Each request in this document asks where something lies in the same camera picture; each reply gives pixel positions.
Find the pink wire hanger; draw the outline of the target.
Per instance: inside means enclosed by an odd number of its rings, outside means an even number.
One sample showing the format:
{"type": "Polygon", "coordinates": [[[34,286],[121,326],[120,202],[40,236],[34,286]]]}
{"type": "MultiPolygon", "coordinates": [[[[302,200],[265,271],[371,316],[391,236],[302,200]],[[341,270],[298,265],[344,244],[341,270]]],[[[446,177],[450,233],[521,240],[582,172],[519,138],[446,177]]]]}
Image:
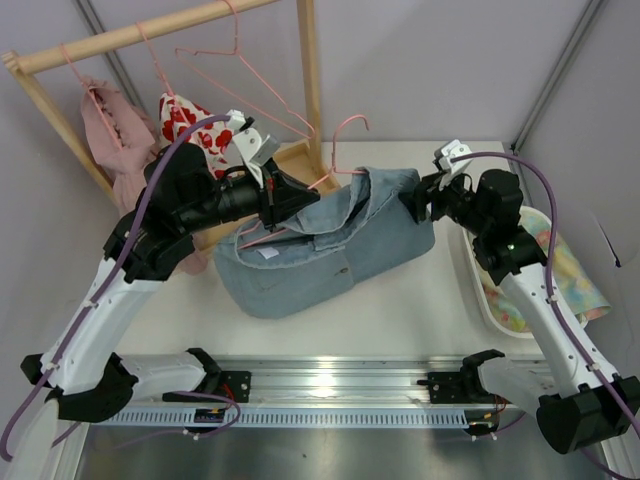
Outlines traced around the pink wire hanger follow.
{"type": "MultiPolygon", "coordinates": [[[[334,131],[333,136],[332,136],[332,145],[331,145],[331,164],[330,164],[330,168],[327,174],[325,174],[323,177],[321,177],[320,179],[318,179],[317,181],[315,181],[314,183],[312,183],[309,187],[308,190],[313,190],[315,187],[319,186],[321,183],[323,183],[325,180],[327,180],[331,175],[333,174],[339,174],[339,175],[360,175],[362,174],[361,170],[347,170],[347,169],[340,169],[338,167],[338,162],[337,162],[337,142],[338,142],[338,137],[340,135],[340,133],[342,132],[342,130],[351,122],[355,121],[355,120],[362,120],[365,126],[365,129],[367,131],[370,130],[370,126],[369,126],[369,120],[368,118],[364,115],[364,114],[355,114],[352,115],[350,117],[348,117],[347,119],[345,119],[334,131]]],[[[272,233],[269,233],[267,235],[264,235],[260,238],[257,238],[255,240],[252,240],[250,242],[246,242],[242,245],[240,245],[238,247],[239,250],[246,250],[250,247],[256,246],[256,245],[261,245],[266,243],[268,240],[272,240],[277,238],[278,236],[286,233],[288,231],[287,228],[283,227],[280,228],[277,231],[274,231],[272,233]]]]}

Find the light blue denim skirt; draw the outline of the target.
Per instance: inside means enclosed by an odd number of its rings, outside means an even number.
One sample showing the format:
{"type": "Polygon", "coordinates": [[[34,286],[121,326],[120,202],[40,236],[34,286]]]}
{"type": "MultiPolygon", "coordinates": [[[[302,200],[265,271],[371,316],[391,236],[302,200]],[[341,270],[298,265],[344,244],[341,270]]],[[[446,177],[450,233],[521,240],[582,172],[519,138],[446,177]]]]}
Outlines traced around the light blue denim skirt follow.
{"type": "Polygon", "coordinates": [[[274,233],[248,221],[215,246],[218,275],[244,313],[263,319],[341,295],[434,246],[431,222],[416,223],[399,197],[419,182],[414,169],[363,168],[274,233]]]}

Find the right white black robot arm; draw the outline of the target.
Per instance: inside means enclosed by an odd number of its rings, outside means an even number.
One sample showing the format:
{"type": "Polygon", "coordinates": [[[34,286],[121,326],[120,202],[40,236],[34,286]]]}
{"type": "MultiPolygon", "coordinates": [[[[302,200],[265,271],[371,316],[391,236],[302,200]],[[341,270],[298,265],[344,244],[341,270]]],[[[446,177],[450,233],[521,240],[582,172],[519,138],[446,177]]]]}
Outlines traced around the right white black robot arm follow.
{"type": "Polygon", "coordinates": [[[523,315],[552,377],[545,383],[503,353],[468,356],[460,376],[472,399],[499,396],[534,417],[547,443],[566,454],[638,429],[639,380],[606,360],[571,312],[552,274],[552,254],[520,224],[516,175],[487,170],[476,189],[442,173],[399,196],[414,220],[449,217],[474,237],[478,264],[523,315]]]}

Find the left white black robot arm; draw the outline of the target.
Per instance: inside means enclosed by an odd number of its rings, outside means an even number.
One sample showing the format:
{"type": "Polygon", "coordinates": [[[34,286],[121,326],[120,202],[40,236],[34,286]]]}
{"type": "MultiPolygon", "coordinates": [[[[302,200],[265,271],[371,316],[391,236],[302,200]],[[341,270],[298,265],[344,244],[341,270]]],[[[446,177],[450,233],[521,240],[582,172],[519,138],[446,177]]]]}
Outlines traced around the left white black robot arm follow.
{"type": "Polygon", "coordinates": [[[222,371],[201,348],[138,356],[118,355],[115,348],[144,304],[194,253],[195,233],[252,215],[273,228],[320,198],[273,159],[260,170],[263,184],[246,166],[215,178],[203,151],[188,142],[161,149],[145,167],[147,185],[105,243],[76,318],[47,353],[21,363],[32,384],[48,388],[59,419],[100,423],[132,401],[190,402],[217,392],[222,371]]]}

